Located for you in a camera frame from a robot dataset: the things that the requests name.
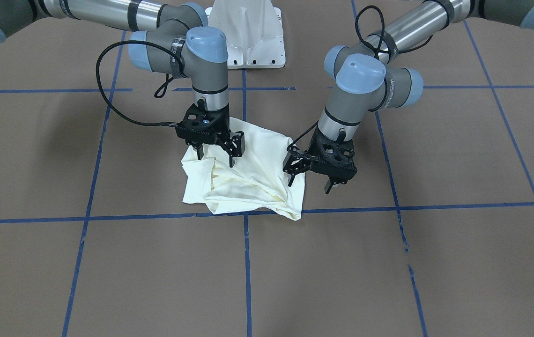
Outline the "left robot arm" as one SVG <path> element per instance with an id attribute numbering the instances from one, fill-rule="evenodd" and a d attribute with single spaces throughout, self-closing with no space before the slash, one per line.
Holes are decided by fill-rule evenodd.
<path id="1" fill-rule="evenodd" d="M 414 104 L 423 94 L 423 77 L 410 68 L 395 68 L 400 54 L 415 51 L 447 26 L 469 17 L 534 29 L 534 0 L 424 0 L 381 29 L 348 47 L 336 45 L 324 60 L 334 79 L 308 149 L 288 146 L 282 170 L 292 186 L 306 171 L 326 175 L 325 193 L 357 173 L 353 137 L 366 113 Z"/>

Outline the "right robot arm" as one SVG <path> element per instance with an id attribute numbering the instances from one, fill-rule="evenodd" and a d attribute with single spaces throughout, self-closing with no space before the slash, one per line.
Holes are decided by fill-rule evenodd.
<path id="1" fill-rule="evenodd" d="M 189 78 L 194 101 L 183 121 L 168 122 L 202 159 L 204 145 L 218 145 L 229 165 L 244 153 L 244 133 L 230 130 L 228 51 L 225 34 L 209 26 L 196 3 L 169 6 L 149 0 L 0 0 L 0 43 L 42 18 L 71 18 L 132 32 L 134 66 Z"/>

